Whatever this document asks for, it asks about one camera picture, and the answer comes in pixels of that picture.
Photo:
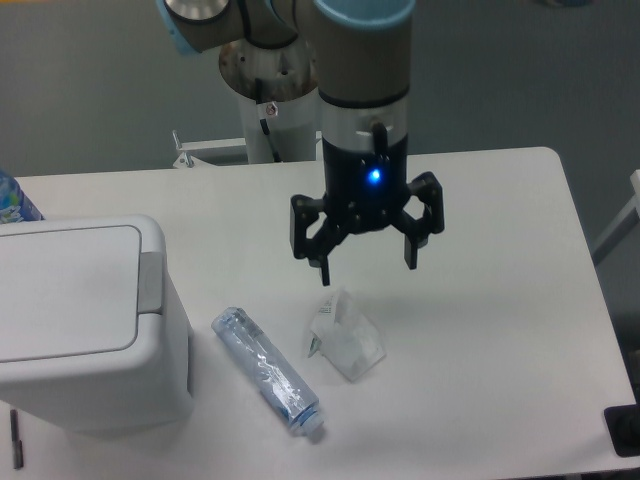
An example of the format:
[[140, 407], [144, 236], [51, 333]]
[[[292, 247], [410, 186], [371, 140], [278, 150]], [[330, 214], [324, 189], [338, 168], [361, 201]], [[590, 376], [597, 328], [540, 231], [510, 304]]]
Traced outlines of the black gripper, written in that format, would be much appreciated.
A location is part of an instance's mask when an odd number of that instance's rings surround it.
[[[391, 225], [404, 235], [404, 260], [410, 270], [418, 250], [431, 234], [445, 228], [443, 190], [427, 171], [406, 184], [408, 139], [382, 153], [352, 152], [324, 140], [325, 195], [321, 199], [297, 194], [290, 203], [290, 244], [296, 259], [307, 259], [330, 285], [329, 254], [350, 234], [383, 230]], [[404, 208], [415, 197], [422, 215]]]

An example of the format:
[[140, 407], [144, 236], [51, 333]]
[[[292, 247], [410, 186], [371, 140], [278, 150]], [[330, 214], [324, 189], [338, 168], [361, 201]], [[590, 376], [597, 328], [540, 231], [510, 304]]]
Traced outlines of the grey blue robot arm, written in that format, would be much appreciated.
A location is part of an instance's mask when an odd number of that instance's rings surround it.
[[218, 49], [228, 86], [252, 101], [270, 159], [284, 105], [321, 100], [325, 192], [296, 195], [290, 207], [293, 255], [322, 274], [350, 235], [394, 227], [404, 258], [444, 228], [434, 174], [407, 179], [411, 1], [160, 1], [159, 14], [184, 54]]

